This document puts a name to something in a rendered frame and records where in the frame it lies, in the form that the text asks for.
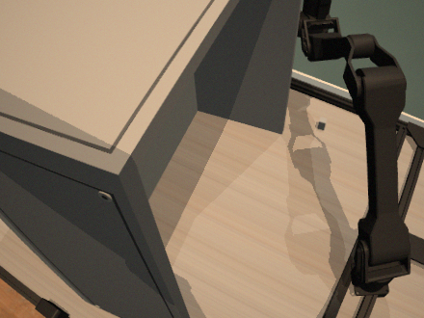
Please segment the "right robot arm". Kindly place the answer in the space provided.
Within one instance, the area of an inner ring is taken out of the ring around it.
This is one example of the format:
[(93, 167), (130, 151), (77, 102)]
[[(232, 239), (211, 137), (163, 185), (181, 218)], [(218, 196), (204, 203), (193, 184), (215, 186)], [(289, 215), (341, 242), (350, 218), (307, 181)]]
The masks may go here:
[[(330, 16), (330, 8), (331, 0), (304, 0), (298, 37), (310, 62), (341, 57), (347, 62), (343, 79), (365, 126), (368, 180), (368, 213), (358, 221), (351, 279), (356, 296), (384, 295), (394, 278), (411, 274), (409, 229), (398, 210), (396, 139), (407, 80), (396, 58), (373, 35), (342, 37), (338, 17)], [(334, 32), (328, 33), (329, 29)], [(339, 39), (329, 39), (335, 37)], [(361, 58), (370, 58), (376, 67), (355, 72), (351, 61)]]

